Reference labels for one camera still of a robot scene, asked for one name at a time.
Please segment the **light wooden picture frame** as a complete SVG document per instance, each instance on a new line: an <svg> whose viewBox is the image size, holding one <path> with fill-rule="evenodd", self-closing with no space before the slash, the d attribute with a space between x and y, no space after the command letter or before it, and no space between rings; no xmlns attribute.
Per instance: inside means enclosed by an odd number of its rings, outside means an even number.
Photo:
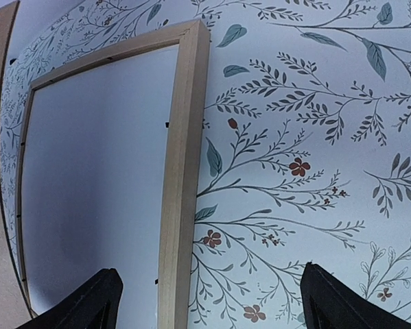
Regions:
<svg viewBox="0 0 411 329"><path fill-rule="evenodd" d="M194 215L200 166L202 120L207 87L210 32L200 19L168 25L73 60L30 84L16 168L16 235L23 297L29 297L23 251L22 177L32 103L36 91L61 80L178 45L163 178L158 251L158 328L186 328Z"/></svg>

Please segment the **photo with white border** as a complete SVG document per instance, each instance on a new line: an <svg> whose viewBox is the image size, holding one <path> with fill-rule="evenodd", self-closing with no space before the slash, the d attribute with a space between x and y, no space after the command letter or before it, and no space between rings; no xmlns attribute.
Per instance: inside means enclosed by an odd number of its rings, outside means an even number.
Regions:
<svg viewBox="0 0 411 329"><path fill-rule="evenodd" d="M118 328L155 328L167 122L178 49L34 93L21 179L27 288L42 314L103 268L124 289Z"/></svg>

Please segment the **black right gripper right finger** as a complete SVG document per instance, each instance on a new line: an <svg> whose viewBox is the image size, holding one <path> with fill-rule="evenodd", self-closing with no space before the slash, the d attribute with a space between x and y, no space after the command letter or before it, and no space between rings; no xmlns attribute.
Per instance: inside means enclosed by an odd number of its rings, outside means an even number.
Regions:
<svg viewBox="0 0 411 329"><path fill-rule="evenodd" d="M320 265L305 265L300 289L309 329L411 328L410 323L366 301Z"/></svg>

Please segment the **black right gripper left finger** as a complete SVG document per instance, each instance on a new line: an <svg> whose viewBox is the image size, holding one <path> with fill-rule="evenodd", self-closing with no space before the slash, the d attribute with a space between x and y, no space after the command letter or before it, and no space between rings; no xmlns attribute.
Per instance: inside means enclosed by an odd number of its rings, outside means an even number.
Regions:
<svg viewBox="0 0 411 329"><path fill-rule="evenodd" d="M101 269L52 309L18 329L115 329L123 288L116 269Z"/></svg>

